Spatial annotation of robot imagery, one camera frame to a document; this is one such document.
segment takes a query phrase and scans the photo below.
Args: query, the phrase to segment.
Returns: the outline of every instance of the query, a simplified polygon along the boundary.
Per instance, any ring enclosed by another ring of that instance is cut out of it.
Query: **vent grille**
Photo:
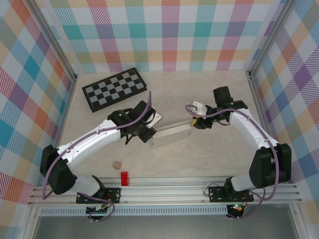
[[[44,207],[40,216],[87,216],[86,207]],[[225,215],[226,205],[208,206],[118,206],[113,216]]]

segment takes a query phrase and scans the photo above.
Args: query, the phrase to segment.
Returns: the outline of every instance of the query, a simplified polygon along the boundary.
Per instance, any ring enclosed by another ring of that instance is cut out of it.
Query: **checkered board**
[[[146,84],[136,68],[129,69],[82,88],[92,112],[146,91]]]

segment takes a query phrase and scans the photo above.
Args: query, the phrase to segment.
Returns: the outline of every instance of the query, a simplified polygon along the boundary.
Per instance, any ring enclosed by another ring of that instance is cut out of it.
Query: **white floor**
[[[95,128],[115,110],[147,101],[148,92],[143,92],[92,113],[82,87],[111,75],[80,74],[61,144]],[[243,100],[259,121],[244,71],[141,72],[141,76],[152,91],[153,107],[164,117],[157,127],[191,119],[184,106],[192,101],[215,107],[212,91],[221,86],[228,86],[234,100]],[[153,149],[137,137],[128,145],[124,143],[122,138],[105,146],[77,171],[97,177],[120,177],[121,171],[128,171],[130,177],[232,176],[247,172],[255,154],[235,127],[219,124],[211,130],[194,128],[187,139],[160,148]],[[114,160],[122,163],[120,171],[112,167]]]

